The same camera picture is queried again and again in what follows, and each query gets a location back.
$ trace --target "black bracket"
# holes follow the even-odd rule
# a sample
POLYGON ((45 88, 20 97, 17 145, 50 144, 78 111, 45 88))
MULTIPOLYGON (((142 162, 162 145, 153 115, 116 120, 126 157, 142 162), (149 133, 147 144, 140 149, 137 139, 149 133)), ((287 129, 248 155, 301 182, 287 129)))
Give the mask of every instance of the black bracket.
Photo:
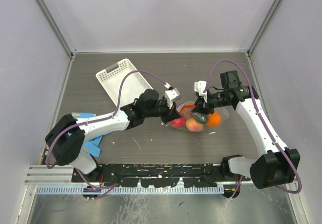
MULTIPOLYGON (((236 188, 236 185, 225 185, 223 196, 228 199, 231 198, 232 194, 235 191, 235 188, 236 188)), ((239 196, 239 193, 240 193, 240 188, 236 191, 235 195, 233 196, 233 199, 239 196)))
MULTIPOLYGON (((46 136, 45 141, 48 146, 52 145, 54 139, 63 130, 74 124, 76 124, 76 120, 71 114, 64 115, 46 136)), ((60 166, 68 165, 78 157, 85 139, 84 131, 79 127, 71 129, 69 133, 70 135, 66 132, 59 138, 52 152, 60 166)))
MULTIPOLYGON (((227 181, 222 175, 221 166, 213 164, 103 164, 100 172, 94 176, 86 176, 92 182, 102 182, 109 186, 118 183, 123 187, 142 187, 153 185, 155 188, 177 185, 183 178, 184 187, 216 187, 216 182, 227 181)), ((78 172, 74 171, 72 182, 82 183, 78 172)))
MULTIPOLYGON (((297 168, 300 162, 299 152, 296 149, 286 149, 285 153, 297 168)), ((252 164, 250 172, 254 185, 259 189, 291 183, 295 176, 281 152, 262 155, 252 164)))
POLYGON ((222 158, 222 161, 220 163, 220 172, 225 179, 235 181, 238 178, 238 174, 233 174, 230 171, 228 160, 230 160, 231 158, 236 158, 241 156, 242 155, 232 155, 232 156, 222 158))

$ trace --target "debris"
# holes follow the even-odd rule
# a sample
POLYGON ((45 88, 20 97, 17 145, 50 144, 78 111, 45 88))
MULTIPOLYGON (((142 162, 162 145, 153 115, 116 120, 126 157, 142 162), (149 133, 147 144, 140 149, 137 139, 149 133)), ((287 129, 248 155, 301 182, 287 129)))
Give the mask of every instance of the debris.
POLYGON ((132 138, 132 139, 134 140, 134 142, 136 142, 136 144, 139 146, 140 150, 142 151, 142 149, 141 149, 140 145, 138 144, 138 142, 134 138, 132 138))

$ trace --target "blue cloth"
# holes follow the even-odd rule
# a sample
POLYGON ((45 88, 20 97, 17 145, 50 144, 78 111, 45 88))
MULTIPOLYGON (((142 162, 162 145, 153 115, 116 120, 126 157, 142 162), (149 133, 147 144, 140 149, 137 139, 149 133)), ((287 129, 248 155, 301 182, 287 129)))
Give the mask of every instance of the blue cloth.
MULTIPOLYGON (((88 113, 88 112, 73 112, 72 116, 77 119, 77 118, 90 118, 90 117, 95 117, 94 113, 88 113)), ((81 151, 85 152, 88 155, 92 155, 94 157, 99 157, 101 153, 101 149, 98 147, 102 139, 101 136, 94 137, 86 142, 83 143, 81 151)))

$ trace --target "gray wood-grain floor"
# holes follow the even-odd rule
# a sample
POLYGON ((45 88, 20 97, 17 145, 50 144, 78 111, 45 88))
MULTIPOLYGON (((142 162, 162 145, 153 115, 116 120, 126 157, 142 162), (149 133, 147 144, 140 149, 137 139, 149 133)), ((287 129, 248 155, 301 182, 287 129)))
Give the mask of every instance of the gray wood-grain floor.
MULTIPOLYGON (((97 81, 95 74, 128 58, 138 69, 151 71, 178 88, 178 104, 195 100, 193 82, 207 80, 213 64, 220 59, 232 59, 251 75, 243 53, 116 53, 77 54, 72 64, 58 119, 71 112, 92 112, 97 115, 115 110, 115 105, 97 81)), ((214 72, 212 85, 221 87, 219 74, 235 67, 221 64, 214 72)), ((246 85, 245 79, 239 76, 246 85)), ((163 95, 164 86, 153 77, 144 77, 163 95)), ((161 126, 158 118, 144 124, 103 137, 99 147, 99 163, 220 163, 222 157, 243 155, 257 157, 257 149, 246 125, 232 107, 227 107, 229 119, 210 131, 188 132, 161 126)))

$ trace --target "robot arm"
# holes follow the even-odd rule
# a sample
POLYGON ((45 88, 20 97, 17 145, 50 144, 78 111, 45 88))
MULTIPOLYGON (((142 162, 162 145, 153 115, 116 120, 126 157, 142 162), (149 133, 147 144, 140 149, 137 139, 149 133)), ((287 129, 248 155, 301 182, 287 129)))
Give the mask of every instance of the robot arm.
POLYGON ((71 114, 65 115, 48 133, 45 138, 46 143, 50 147, 57 135, 69 126, 91 122, 75 127, 69 131, 69 134, 66 133, 59 138, 53 149, 53 155, 60 166, 72 165, 86 175, 95 175, 99 172, 95 171, 98 164, 92 156, 81 152, 84 142, 107 132, 124 131, 137 127, 144 122, 146 117, 161 117, 164 123, 181 117, 175 104, 175 101, 180 98, 177 89, 170 88, 165 91, 165 95, 160 100, 158 98, 157 91, 148 89, 133 103, 121 107, 117 114, 108 120, 101 119, 106 119, 113 113, 79 119, 74 119, 71 114))
POLYGON ((257 160, 247 159, 243 156, 223 158, 221 163, 223 174, 228 178, 233 174, 249 177, 259 189, 291 183, 294 180, 294 173, 263 126, 254 108, 250 90, 254 93, 256 104, 268 129, 296 168, 300 160, 298 151, 296 149, 289 150, 287 145, 280 139, 265 115, 255 89, 243 87, 237 71, 225 72, 220 75, 220 78, 224 91, 214 94, 210 93, 209 90, 204 93, 206 82, 199 81, 194 84, 198 99, 192 112, 206 115, 212 114, 216 107, 232 106, 247 125, 259 155, 257 160))

